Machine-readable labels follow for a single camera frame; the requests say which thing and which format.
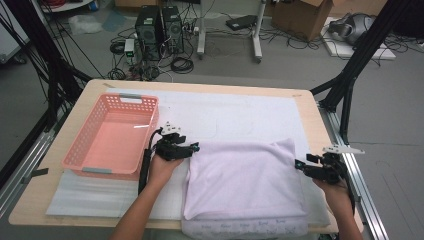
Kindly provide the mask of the black flat box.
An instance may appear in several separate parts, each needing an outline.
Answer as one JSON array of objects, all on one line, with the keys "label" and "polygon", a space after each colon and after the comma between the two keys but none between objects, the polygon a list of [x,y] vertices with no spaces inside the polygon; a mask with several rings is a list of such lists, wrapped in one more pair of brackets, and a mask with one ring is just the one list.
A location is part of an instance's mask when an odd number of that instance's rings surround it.
[{"label": "black flat box", "polygon": [[246,15],[226,21],[226,26],[233,31],[238,31],[241,29],[249,28],[253,26],[257,21],[255,15]]}]

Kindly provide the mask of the pink plastic basket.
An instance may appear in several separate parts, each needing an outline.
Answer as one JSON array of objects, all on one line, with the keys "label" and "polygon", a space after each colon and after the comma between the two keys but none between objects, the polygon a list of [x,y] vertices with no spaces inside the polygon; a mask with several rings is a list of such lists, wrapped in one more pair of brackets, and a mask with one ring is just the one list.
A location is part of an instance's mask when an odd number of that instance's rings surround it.
[{"label": "pink plastic basket", "polygon": [[156,96],[103,93],[91,108],[62,166],[79,176],[136,181],[159,119]]}]

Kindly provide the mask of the grey plastic device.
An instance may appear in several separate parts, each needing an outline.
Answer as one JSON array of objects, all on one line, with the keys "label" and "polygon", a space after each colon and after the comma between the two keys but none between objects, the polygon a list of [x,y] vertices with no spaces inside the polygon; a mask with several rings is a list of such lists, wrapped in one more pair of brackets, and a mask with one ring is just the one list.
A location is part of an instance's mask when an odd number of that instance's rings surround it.
[{"label": "grey plastic device", "polygon": [[328,32],[336,33],[346,43],[354,46],[370,30],[375,18],[364,13],[347,13],[344,17],[331,21]]}]

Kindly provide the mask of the lilac printed blanket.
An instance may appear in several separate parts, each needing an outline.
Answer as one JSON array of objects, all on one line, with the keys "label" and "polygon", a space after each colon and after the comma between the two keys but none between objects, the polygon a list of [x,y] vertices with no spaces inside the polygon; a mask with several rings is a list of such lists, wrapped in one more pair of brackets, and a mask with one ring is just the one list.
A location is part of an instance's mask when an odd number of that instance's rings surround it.
[{"label": "lilac printed blanket", "polygon": [[189,160],[182,232],[194,239],[303,236],[307,215],[291,139],[203,142]]}]

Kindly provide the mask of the clear plastic bag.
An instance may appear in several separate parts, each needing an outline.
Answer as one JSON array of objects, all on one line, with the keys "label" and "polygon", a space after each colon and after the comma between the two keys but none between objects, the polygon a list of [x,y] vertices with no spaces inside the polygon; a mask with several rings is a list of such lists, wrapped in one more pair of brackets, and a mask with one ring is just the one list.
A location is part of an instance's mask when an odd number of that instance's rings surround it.
[{"label": "clear plastic bag", "polygon": [[102,25],[91,15],[76,15],[68,19],[73,35],[94,34],[102,31]]}]

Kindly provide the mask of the round white table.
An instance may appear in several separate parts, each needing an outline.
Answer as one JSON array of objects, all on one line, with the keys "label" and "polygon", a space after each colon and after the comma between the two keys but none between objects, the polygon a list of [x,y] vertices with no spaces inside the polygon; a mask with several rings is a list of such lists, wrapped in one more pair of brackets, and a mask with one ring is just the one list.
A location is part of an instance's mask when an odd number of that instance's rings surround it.
[{"label": "round white table", "polygon": [[40,8],[44,13],[48,12],[64,12],[74,10],[80,7],[87,7],[89,10],[96,11],[99,9],[99,3],[97,0],[60,0],[61,3],[56,5],[46,5],[45,3],[40,3]]}]

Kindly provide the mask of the black computer tower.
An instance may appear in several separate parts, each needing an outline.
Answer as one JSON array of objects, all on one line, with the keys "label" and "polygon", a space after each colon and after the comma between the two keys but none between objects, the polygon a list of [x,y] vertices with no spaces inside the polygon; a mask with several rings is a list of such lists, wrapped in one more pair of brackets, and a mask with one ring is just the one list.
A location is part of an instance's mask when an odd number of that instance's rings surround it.
[{"label": "black computer tower", "polygon": [[160,7],[143,5],[139,11],[135,29],[143,58],[158,61],[160,44],[164,40]]},{"label": "black computer tower", "polygon": [[176,6],[165,6],[162,8],[162,16],[168,51],[172,54],[183,53],[182,20],[178,8]]}]

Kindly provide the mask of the flat cardboard box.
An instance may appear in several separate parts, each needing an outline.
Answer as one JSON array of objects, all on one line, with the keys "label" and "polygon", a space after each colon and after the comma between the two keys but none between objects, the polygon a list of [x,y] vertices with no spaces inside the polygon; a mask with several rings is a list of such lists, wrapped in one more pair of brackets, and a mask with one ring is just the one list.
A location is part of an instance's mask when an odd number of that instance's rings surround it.
[{"label": "flat cardboard box", "polygon": [[117,7],[141,7],[143,5],[162,5],[161,0],[114,0]]}]

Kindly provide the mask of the white cabinet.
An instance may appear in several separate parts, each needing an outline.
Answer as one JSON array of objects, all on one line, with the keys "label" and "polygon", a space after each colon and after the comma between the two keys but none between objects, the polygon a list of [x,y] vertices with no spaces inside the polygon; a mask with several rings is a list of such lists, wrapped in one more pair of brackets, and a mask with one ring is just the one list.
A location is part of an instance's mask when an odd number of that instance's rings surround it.
[{"label": "white cabinet", "polygon": [[9,29],[14,30],[24,43],[29,41],[29,38],[13,16],[12,12],[4,1],[0,0],[0,64],[7,63],[21,49],[18,42],[4,27],[3,23],[5,23]]}]

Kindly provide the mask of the aluminium rail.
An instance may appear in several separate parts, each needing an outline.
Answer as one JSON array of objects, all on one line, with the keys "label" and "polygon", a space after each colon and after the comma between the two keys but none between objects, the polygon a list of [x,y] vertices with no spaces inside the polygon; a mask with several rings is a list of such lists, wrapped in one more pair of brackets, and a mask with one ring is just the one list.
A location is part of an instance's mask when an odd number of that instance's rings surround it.
[{"label": "aluminium rail", "polygon": [[55,136],[51,132],[42,132],[24,152],[21,162],[12,172],[0,190],[0,219],[4,218],[17,201],[19,195],[28,184],[21,184],[21,179],[31,171],[37,170],[49,150]]},{"label": "aluminium rail", "polygon": [[[319,107],[319,112],[324,121],[331,143],[350,147],[349,144],[344,142],[339,133],[340,120],[337,114],[328,112],[323,107]],[[341,159],[347,166],[352,191],[357,192],[361,196],[361,201],[355,202],[356,209],[359,211],[361,223],[364,226],[366,235],[369,236],[371,240],[389,240],[387,231],[357,163],[356,156],[357,154],[344,153]]]}]

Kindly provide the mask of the person's right hand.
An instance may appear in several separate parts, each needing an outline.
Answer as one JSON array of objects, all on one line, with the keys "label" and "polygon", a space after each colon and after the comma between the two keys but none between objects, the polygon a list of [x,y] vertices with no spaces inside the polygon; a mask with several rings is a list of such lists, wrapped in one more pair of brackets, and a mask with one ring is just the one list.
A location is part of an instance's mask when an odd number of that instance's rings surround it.
[{"label": "person's right hand", "polygon": [[336,184],[329,184],[317,179],[314,179],[313,182],[324,191],[326,201],[334,213],[352,210],[348,188],[344,180]]}]

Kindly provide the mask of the open cardboard box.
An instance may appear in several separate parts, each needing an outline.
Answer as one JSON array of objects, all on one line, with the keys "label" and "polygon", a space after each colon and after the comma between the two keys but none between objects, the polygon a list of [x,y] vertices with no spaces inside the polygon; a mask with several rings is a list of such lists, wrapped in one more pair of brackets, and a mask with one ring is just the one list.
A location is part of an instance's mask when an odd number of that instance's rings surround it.
[{"label": "open cardboard box", "polygon": [[280,0],[274,6],[271,24],[292,36],[312,41],[319,36],[333,8],[333,0]]}]

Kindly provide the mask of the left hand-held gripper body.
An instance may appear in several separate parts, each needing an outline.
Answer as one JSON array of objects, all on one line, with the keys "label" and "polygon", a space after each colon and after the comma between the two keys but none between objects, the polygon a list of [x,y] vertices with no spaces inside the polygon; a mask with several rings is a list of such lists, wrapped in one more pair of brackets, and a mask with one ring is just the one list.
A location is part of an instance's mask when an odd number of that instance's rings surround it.
[{"label": "left hand-held gripper body", "polygon": [[155,153],[161,158],[172,161],[177,159],[184,159],[191,157],[192,154],[187,152],[187,146],[182,144],[175,144],[175,137],[182,136],[179,134],[180,127],[176,127],[170,122],[166,122],[163,127],[159,129],[159,139],[155,144]]}]

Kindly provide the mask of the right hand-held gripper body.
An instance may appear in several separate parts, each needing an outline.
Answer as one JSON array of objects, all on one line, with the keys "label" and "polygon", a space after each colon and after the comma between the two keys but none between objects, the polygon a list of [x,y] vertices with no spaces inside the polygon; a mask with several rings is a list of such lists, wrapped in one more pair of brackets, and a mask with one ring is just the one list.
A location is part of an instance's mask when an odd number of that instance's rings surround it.
[{"label": "right hand-held gripper body", "polygon": [[321,180],[329,184],[336,184],[347,175],[347,167],[341,162],[344,153],[364,154],[364,150],[351,148],[348,146],[332,145],[323,148],[322,160],[316,163],[312,171],[304,174],[313,179]]}]

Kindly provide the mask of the person's left hand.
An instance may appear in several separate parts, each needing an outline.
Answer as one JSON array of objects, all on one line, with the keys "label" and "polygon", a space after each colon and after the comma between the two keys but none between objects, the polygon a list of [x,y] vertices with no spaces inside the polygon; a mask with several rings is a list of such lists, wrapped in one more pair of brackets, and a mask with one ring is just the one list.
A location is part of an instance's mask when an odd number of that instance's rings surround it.
[{"label": "person's left hand", "polygon": [[147,187],[162,189],[170,180],[173,171],[183,162],[183,159],[167,161],[158,155],[152,158],[149,169]]}]

